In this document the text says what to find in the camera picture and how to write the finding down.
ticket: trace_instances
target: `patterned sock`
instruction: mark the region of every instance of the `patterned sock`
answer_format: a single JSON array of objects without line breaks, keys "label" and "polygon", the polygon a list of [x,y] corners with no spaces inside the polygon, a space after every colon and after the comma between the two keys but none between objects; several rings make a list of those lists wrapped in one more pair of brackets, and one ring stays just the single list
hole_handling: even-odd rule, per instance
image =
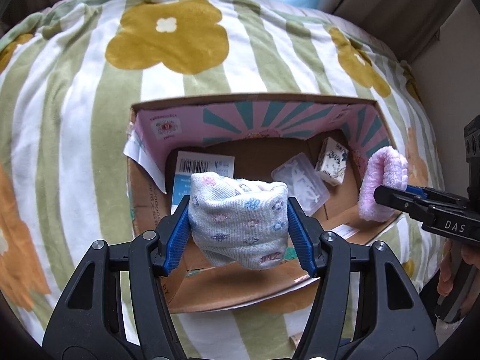
[{"label": "patterned sock", "polygon": [[188,207],[193,240],[214,266],[237,261],[250,269],[272,268],[287,249],[287,196],[280,182],[193,174]]}]

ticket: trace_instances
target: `bed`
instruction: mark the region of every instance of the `bed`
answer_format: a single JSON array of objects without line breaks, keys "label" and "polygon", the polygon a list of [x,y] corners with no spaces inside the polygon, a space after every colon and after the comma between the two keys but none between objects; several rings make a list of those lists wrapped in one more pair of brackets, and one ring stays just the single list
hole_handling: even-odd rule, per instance
[{"label": "bed", "polygon": [[[0,40],[0,288],[41,342],[83,245],[132,239],[126,141],[132,103],[242,92],[375,100],[409,182],[443,188],[433,128],[405,62],[335,16],[272,0],[65,0]],[[421,290],[442,239],[401,214],[376,239]],[[127,290],[127,338],[138,342]],[[235,310],[172,315],[185,352],[290,357],[312,287]],[[344,337],[351,337],[358,279]]]}]

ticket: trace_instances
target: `metal bolt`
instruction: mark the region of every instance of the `metal bolt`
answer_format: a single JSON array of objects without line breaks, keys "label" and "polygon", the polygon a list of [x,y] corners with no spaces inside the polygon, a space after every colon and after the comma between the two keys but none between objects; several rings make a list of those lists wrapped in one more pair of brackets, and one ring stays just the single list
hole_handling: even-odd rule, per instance
[{"label": "metal bolt", "polygon": [[145,233],[142,234],[143,239],[154,239],[157,233],[153,230],[147,230]]},{"label": "metal bolt", "polygon": [[104,246],[105,246],[105,241],[101,239],[98,239],[92,244],[92,247],[97,250],[102,249]]},{"label": "metal bolt", "polygon": [[323,233],[323,239],[327,241],[334,241],[337,239],[337,235],[333,231],[326,231]]},{"label": "metal bolt", "polygon": [[384,251],[387,249],[387,244],[383,241],[377,241],[375,242],[375,247],[380,251]]}]

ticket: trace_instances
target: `green and white striped bedding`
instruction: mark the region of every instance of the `green and white striped bedding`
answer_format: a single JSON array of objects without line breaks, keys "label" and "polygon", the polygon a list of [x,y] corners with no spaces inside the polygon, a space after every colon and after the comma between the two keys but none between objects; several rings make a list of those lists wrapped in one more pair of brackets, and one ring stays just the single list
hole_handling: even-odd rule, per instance
[{"label": "green and white striped bedding", "polygon": [[[178,1],[184,0],[67,0],[49,12],[30,15],[0,40],[0,67],[2,61],[6,63],[0,73],[0,161],[13,187],[19,218],[30,235],[30,239],[15,241],[18,236],[11,233],[11,227],[0,228],[0,268],[4,267],[0,286],[8,281],[9,291],[17,291],[17,279],[8,268],[14,252],[9,245],[33,243],[45,284],[23,288],[29,300],[22,306],[6,287],[1,289],[39,342],[61,291],[90,244],[96,239],[115,244],[132,238],[122,149],[133,103],[233,92],[373,99],[395,145],[409,157],[412,178],[443,187],[434,132],[412,91],[413,79],[383,43],[350,23],[314,11],[283,9],[259,0],[206,0],[208,7],[199,14],[212,10],[211,5],[215,14],[220,12],[216,25],[225,29],[226,54],[212,57],[212,61],[220,58],[220,63],[210,66],[210,60],[191,61],[187,56],[186,67],[178,67],[170,63],[171,56],[163,55],[151,66],[139,67],[148,56],[129,52],[135,50],[134,44],[120,43],[121,47],[113,49],[110,42],[119,33],[141,32],[149,25],[150,16],[136,27],[132,19],[121,22],[128,9]],[[195,15],[195,7],[189,9],[179,13],[173,31],[182,28],[181,20]],[[160,26],[158,22],[151,25]],[[336,28],[345,44],[334,42],[332,29]],[[8,53],[6,47],[27,33],[31,39],[10,46],[13,52]],[[192,30],[182,39],[195,44],[196,37],[198,32]],[[211,39],[205,42],[199,47],[207,47]],[[106,56],[109,45],[113,51]],[[346,56],[343,63],[341,51]],[[386,82],[388,94],[380,95],[375,83],[365,86],[370,76],[365,81],[360,75],[359,82],[354,71],[346,71],[343,66],[355,65],[352,59],[371,63],[371,71],[365,74]],[[438,267],[441,239],[419,227],[401,215],[378,238],[387,241],[406,264],[420,290]],[[137,342],[128,276],[123,279],[127,337]],[[355,287],[358,291],[357,283],[353,280],[351,296]],[[308,310],[309,306],[271,312],[253,305],[179,314],[173,320],[190,356],[282,358],[292,354],[288,337],[303,329]],[[351,334],[353,315],[350,305],[345,336]]]}]

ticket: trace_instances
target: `wall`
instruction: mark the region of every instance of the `wall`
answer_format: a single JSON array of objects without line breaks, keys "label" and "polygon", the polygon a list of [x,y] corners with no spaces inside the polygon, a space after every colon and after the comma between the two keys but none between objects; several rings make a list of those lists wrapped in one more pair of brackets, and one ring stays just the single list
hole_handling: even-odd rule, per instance
[{"label": "wall", "polygon": [[467,195],[463,128],[480,114],[480,14],[462,0],[435,42],[412,64],[437,139],[445,189]]}]

